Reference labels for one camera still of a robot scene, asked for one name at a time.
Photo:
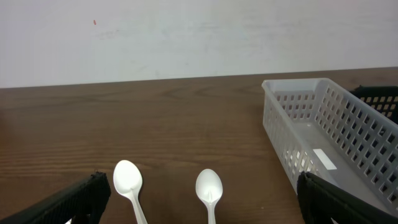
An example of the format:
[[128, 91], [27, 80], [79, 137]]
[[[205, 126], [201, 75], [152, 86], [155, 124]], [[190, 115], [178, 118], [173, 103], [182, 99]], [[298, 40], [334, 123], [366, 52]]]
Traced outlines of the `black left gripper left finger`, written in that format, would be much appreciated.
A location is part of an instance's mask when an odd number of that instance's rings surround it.
[[96, 171], [20, 212], [1, 220], [1, 224], [98, 224], [111, 196], [106, 173]]

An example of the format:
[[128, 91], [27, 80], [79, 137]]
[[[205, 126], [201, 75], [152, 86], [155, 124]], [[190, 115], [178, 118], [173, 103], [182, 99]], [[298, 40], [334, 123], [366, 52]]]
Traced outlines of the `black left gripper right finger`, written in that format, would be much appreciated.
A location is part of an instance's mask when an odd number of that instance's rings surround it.
[[297, 198], [306, 224], [397, 223], [394, 217], [311, 172], [301, 172]]

